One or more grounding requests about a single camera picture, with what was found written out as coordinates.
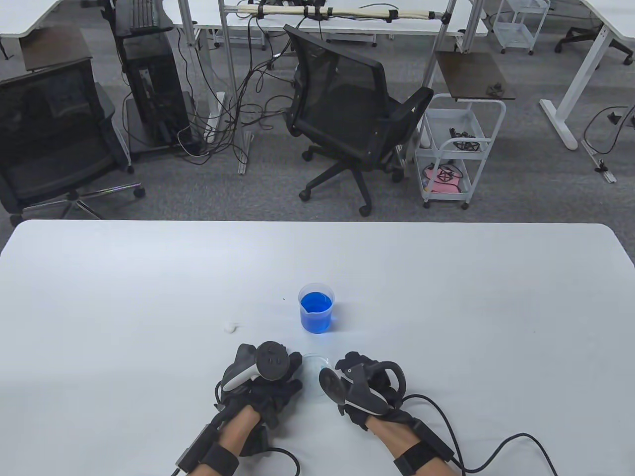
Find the forearm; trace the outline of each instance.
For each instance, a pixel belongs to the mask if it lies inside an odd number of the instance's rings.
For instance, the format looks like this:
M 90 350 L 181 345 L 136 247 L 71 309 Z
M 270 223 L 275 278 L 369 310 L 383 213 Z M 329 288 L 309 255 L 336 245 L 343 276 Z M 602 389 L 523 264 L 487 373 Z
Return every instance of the forearm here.
M 384 443 L 395 459 L 420 442 L 410 428 L 400 423 L 382 421 L 371 416 L 366 421 L 366 426 Z M 418 469 L 417 476 L 457 475 L 441 458 L 434 458 Z
M 249 433 L 260 421 L 260 415 L 251 406 L 247 405 L 220 431 L 218 444 L 226 450 L 239 456 Z M 220 476 L 208 465 L 198 465 L 190 476 Z

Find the grey carpet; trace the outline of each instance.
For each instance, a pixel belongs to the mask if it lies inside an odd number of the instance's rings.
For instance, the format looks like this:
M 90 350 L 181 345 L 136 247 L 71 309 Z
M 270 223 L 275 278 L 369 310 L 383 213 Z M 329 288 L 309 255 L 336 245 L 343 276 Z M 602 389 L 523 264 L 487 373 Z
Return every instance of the grey carpet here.
M 589 17 L 589 12 L 566 2 L 554 3 L 555 15 Z M 495 12 L 498 3 L 488 2 L 486 10 Z M 67 0 L 47 20 L 49 23 L 74 22 L 81 26 L 93 53 L 95 79 L 102 83 L 117 104 L 116 122 L 121 124 L 121 100 L 128 93 L 120 75 L 120 66 L 107 24 L 95 8 L 81 9 L 79 3 Z M 580 67 L 590 43 L 565 46 L 557 55 L 553 47 L 571 25 L 588 26 L 589 20 L 574 20 L 550 16 L 535 48 L 535 55 L 509 48 L 506 55 L 493 35 L 476 41 L 477 51 L 490 51 L 514 86 L 518 99 L 508 102 L 507 116 L 491 153 L 485 171 L 467 211 L 457 203 L 435 202 L 430 209 L 422 200 L 414 179 L 393 184 L 381 172 L 368 173 L 368 187 L 373 197 L 373 214 L 365 220 L 378 221 L 527 221 L 527 222 L 598 222 L 611 227 L 631 258 L 635 257 L 635 133 L 625 129 L 615 150 L 606 160 L 618 178 L 609 185 L 593 172 L 592 162 L 580 148 L 570 152 L 560 142 L 546 116 L 538 106 L 541 98 L 558 104 L 571 79 Z M 171 40 L 176 46 L 176 35 Z M 15 57 L 0 60 L 0 78 L 23 73 L 22 59 L 16 40 L 3 40 Z M 279 49 L 282 39 L 275 40 Z M 431 37 L 396 37 L 390 41 L 380 37 L 378 47 L 367 44 L 346 45 L 358 53 L 380 60 L 385 67 L 391 93 L 405 99 L 420 84 Z M 243 77 L 248 64 L 248 50 L 236 46 L 237 75 Z M 227 78 L 222 50 L 212 53 L 218 74 Z M 268 53 L 255 48 L 255 60 Z M 184 88 L 183 61 L 178 59 Z M 580 136 L 591 117 L 603 107 L 628 104 L 635 98 L 635 65 L 622 65 L 624 55 L 610 50 L 578 102 L 568 124 Z M 292 58 L 282 59 L 275 74 L 290 78 Z M 189 76 L 197 96 L 204 91 L 197 68 L 190 66 Z M 435 90 L 444 91 L 442 82 Z M 250 91 L 248 100 L 264 104 L 275 94 L 289 94 L 290 87 L 267 78 L 261 94 Z M 285 106 L 286 100 L 273 105 Z M 484 122 L 492 115 L 481 111 Z M 132 194 L 119 194 L 97 199 L 94 207 L 109 218 L 131 220 L 364 220 L 358 214 L 363 204 L 350 174 L 317 188 L 311 201 L 302 203 L 297 194 L 331 162 L 316 158 L 310 163 L 300 158 L 308 145 L 305 138 L 291 137 L 280 117 L 268 120 L 274 129 L 262 131 L 252 127 L 255 139 L 250 151 L 248 172 L 236 174 L 237 162 L 231 153 L 212 157 L 205 165 L 186 163 L 175 154 L 146 157 L 135 164 L 135 178 L 142 181 L 147 197 L 134 200 Z M 591 136 L 601 136 L 608 129 L 599 121 Z M 130 182 L 131 177 L 113 173 L 94 187 Z M 52 211 L 30 217 L 53 217 Z M 85 218 L 82 212 L 72 218 Z M 0 210 L 0 246 L 12 232 L 8 216 Z

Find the computer tower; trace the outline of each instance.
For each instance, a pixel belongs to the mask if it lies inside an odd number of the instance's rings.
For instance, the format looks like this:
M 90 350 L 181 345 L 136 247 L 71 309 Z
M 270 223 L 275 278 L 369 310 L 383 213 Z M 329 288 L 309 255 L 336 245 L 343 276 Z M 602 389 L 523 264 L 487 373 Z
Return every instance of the computer tower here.
M 118 43 L 123 49 L 124 72 L 137 106 L 137 111 L 129 111 L 128 114 L 129 119 L 133 116 L 133 123 L 128 121 L 129 133 L 139 143 L 150 138 L 152 144 L 147 145 L 160 147 L 178 145 L 180 140 L 190 150 L 197 142 L 189 127 L 194 105 L 190 94 L 181 90 L 167 35 L 155 33 L 122 38 Z M 135 113 L 144 129 L 137 135 L 133 131 L 137 125 Z

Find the wrist strap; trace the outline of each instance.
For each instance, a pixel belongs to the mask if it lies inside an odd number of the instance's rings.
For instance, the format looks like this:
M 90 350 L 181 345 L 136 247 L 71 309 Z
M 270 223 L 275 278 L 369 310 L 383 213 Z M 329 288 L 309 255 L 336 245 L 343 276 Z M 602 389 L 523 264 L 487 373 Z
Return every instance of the wrist strap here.
M 395 459 L 394 463 L 403 476 L 413 476 L 421 466 L 436 457 L 436 452 L 426 443 L 420 441 Z
M 231 451 L 214 443 L 201 460 L 201 464 L 208 465 L 220 476 L 232 476 L 238 468 L 238 458 Z

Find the white desk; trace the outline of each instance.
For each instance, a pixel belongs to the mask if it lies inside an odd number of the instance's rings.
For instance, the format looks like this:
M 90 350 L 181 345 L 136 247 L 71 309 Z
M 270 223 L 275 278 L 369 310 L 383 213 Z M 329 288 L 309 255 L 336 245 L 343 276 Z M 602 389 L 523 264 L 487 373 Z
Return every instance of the white desk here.
M 227 0 L 225 3 L 236 4 L 233 0 Z M 365 0 L 328 0 L 326 6 L 339 8 L 356 8 L 367 5 L 372 2 Z M 404 10 L 434 10 L 445 11 L 447 0 L 426 0 L 422 3 L 420 0 L 396 0 L 393 3 Z M 220 28 L 220 12 L 218 10 L 217 0 L 190 0 L 190 12 L 192 20 L 197 22 L 196 27 L 200 28 Z M 177 0 L 164 0 L 163 9 L 165 13 L 177 25 L 182 25 L 181 13 L 178 9 Z M 458 30 L 467 26 L 467 21 L 472 10 L 472 4 L 469 0 L 458 0 L 454 9 L 454 14 L 448 25 L 448 34 L 457 36 Z M 286 24 L 296 26 L 302 17 L 294 17 L 291 15 L 269 15 L 259 20 L 260 26 L 265 31 L 280 31 Z M 238 18 L 235 14 L 227 15 L 227 25 L 232 29 L 247 29 L 248 19 Z M 307 32 L 319 32 L 319 22 L 307 18 L 302 22 L 300 28 Z M 436 35 L 441 28 L 439 20 L 410 20 L 402 19 L 387 23 L 383 20 L 370 20 L 358 22 L 348 18 L 331 18 L 322 23 L 323 33 L 377 33 L 377 34 L 395 34 L 395 35 Z M 256 21 L 251 21 L 251 26 L 256 28 Z M 487 35 L 487 27 L 482 21 L 479 21 L 476 30 L 477 36 Z
M 578 141 L 566 125 L 566 120 L 611 45 L 611 41 L 616 38 L 622 41 L 635 41 L 635 3 L 631 0 L 582 0 L 582 2 L 602 20 L 604 27 L 593 42 L 558 108 L 548 99 L 540 100 L 540 106 L 558 132 L 560 139 L 570 150 L 578 148 Z
M 313 335 L 297 293 L 335 291 Z M 163 476 L 242 342 L 398 362 L 466 464 L 527 431 L 560 476 L 632 476 L 635 269 L 602 225 L 27 221 L 0 256 L 0 461 L 11 476 Z M 224 332 L 227 321 L 241 327 Z M 397 475 L 326 397 L 274 439 L 303 476 Z M 443 422 L 408 405 L 449 440 Z M 283 455 L 239 474 L 291 476 Z M 549 476 L 529 442 L 488 475 Z
M 0 0 L 0 37 L 31 33 L 62 0 Z

